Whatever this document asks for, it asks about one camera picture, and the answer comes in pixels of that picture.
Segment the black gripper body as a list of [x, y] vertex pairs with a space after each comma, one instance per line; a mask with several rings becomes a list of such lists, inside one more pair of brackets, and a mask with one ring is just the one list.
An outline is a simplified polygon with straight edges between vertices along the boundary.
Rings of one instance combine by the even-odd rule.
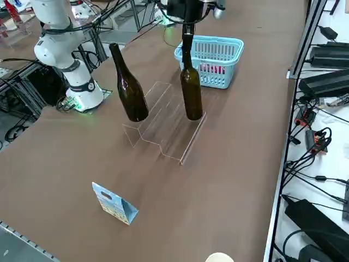
[[203, 13], [204, 3], [195, 0], [169, 0], [166, 4], [166, 16], [170, 21], [181, 24], [201, 22], [209, 14], [209, 8]]

